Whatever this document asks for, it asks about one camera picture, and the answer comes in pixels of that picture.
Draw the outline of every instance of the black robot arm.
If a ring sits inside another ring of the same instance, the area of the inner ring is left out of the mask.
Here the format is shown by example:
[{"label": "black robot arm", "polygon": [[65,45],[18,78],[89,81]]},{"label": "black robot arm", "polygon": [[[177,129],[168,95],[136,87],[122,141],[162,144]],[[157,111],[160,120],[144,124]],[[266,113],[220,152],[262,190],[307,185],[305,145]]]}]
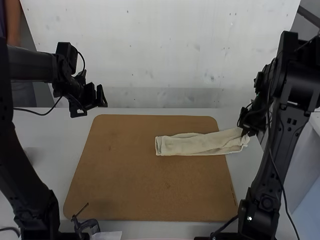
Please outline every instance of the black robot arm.
[{"label": "black robot arm", "polygon": [[87,70],[76,76],[78,51],[69,42],[59,42],[54,54],[7,46],[11,82],[52,84],[53,96],[69,101],[71,118],[86,116],[87,110],[107,107],[102,85],[86,84]]},{"label": "black robot arm", "polygon": [[238,126],[250,136],[268,129],[268,141],[258,172],[239,204],[238,233],[218,230],[211,240],[276,239],[291,158],[311,113],[320,107],[319,49],[320,37],[307,42],[298,40],[297,33],[284,31],[276,58],[254,79],[256,97],[241,109]]},{"label": "black robot arm", "polygon": [[84,240],[82,230],[96,227],[94,219],[80,223],[73,216],[75,232],[60,233],[59,204],[52,190],[30,164],[12,122],[14,106],[11,82],[52,83],[55,97],[66,97],[72,118],[87,115],[94,107],[106,107],[102,86],[86,84],[86,70],[75,77],[78,51],[59,43],[55,54],[7,46],[0,38],[0,191],[10,202],[23,240]]}]

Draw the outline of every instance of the white wall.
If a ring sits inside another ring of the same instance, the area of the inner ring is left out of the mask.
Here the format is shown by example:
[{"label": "white wall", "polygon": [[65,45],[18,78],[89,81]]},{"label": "white wall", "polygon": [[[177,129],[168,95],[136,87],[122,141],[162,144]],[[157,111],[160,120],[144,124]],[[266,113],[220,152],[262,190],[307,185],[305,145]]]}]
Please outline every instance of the white wall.
[{"label": "white wall", "polygon": [[299,0],[24,0],[38,51],[71,42],[110,107],[220,108],[253,98]]},{"label": "white wall", "polygon": [[292,214],[302,240],[315,240],[320,236],[320,177]]}]

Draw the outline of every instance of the white cloth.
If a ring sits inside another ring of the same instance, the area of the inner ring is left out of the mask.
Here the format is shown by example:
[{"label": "white cloth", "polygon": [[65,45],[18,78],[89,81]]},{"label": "white cloth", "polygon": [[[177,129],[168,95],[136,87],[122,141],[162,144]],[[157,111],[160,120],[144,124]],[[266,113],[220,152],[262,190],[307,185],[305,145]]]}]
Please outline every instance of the white cloth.
[{"label": "white cloth", "polygon": [[157,156],[207,156],[224,155],[241,152],[250,141],[242,129],[235,127],[207,134],[180,133],[173,136],[155,137],[155,154]]}]

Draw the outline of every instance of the person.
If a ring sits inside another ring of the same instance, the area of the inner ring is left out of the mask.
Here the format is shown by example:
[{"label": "person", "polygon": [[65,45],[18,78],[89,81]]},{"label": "person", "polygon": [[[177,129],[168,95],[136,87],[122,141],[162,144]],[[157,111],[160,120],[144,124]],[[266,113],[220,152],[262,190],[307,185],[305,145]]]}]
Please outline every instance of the person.
[{"label": "person", "polygon": [[21,6],[19,0],[0,0],[0,37],[9,45],[19,47]]},{"label": "person", "polygon": [[[21,45],[21,5],[19,0],[0,0],[0,37],[11,46]],[[36,96],[32,82],[12,82],[14,107],[36,107]]]}]

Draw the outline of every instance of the cork board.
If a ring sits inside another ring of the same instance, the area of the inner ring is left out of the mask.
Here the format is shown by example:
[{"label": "cork board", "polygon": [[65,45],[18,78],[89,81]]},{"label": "cork board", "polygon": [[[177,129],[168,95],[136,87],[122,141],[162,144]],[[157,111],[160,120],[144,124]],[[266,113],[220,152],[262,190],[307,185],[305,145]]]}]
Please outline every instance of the cork board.
[{"label": "cork board", "polygon": [[209,116],[97,116],[67,194],[70,219],[227,221],[237,201],[224,155],[156,156],[155,137],[218,131]]}]

